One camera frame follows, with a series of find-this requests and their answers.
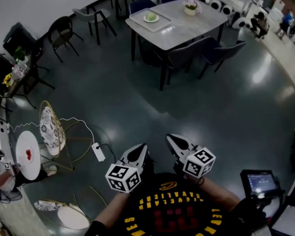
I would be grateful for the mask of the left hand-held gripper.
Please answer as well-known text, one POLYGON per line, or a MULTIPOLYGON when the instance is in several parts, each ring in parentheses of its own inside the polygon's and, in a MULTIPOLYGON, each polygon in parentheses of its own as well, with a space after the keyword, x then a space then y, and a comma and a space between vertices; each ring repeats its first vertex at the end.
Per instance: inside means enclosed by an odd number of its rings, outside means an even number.
POLYGON ((130 193, 141 183, 145 161, 149 157, 148 147, 145 143, 135 145, 124 153, 116 164, 111 164, 105 178, 111 189, 130 193))

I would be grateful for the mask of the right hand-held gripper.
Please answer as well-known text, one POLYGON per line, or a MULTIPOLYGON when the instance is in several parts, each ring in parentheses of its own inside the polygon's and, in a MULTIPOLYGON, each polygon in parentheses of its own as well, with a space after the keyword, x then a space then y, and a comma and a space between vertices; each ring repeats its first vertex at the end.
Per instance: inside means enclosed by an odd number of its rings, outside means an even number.
POLYGON ((194 146, 188 138, 178 134, 166 134, 165 138, 169 150, 177 158, 174 171, 178 175, 199 179, 212 169, 216 156, 208 148, 194 146))

